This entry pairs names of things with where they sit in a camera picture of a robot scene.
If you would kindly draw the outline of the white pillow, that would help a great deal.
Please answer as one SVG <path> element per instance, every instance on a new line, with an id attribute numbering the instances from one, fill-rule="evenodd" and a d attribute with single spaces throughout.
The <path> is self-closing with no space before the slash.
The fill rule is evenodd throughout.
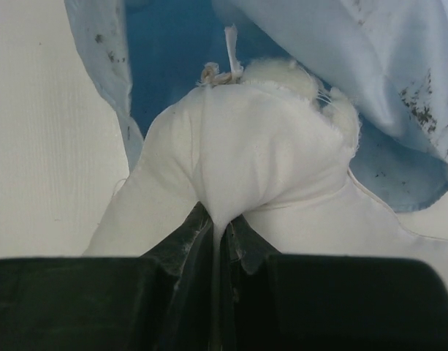
<path id="1" fill-rule="evenodd" d="M 244 216 L 284 252 L 448 262 L 448 240 L 404 228 L 353 176 L 360 125 L 348 99 L 335 91 L 317 109 L 296 62 L 242 67 L 236 28 L 225 37 L 230 71 L 207 64 L 200 85 L 154 119 L 86 255 L 142 254 L 202 203 L 216 241 Z"/>

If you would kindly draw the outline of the light blue pillowcase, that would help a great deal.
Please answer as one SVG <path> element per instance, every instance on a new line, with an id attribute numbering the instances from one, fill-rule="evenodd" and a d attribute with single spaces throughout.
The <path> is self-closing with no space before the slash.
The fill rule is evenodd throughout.
<path id="1" fill-rule="evenodd" d="M 292 57 L 362 117 L 356 178 L 398 212 L 448 192 L 448 1 L 66 1 L 75 47 L 115 110 L 130 167 L 152 120 L 237 56 Z"/>

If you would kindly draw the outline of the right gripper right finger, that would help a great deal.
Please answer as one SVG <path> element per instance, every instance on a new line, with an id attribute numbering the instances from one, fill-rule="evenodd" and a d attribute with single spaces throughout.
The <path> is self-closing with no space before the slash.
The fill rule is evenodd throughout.
<path id="1" fill-rule="evenodd" d="M 243 217 L 221 240 L 224 350 L 448 350 L 448 292 L 417 260 L 283 254 Z"/>

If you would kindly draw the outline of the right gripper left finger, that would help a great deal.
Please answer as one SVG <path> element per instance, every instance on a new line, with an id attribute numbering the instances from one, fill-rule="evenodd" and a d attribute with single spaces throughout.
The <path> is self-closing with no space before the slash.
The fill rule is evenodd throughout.
<path id="1" fill-rule="evenodd" d="M 196 204 L 140 257 L 0 260 L 0 350 L 206 350 L 212 245 Z"/>

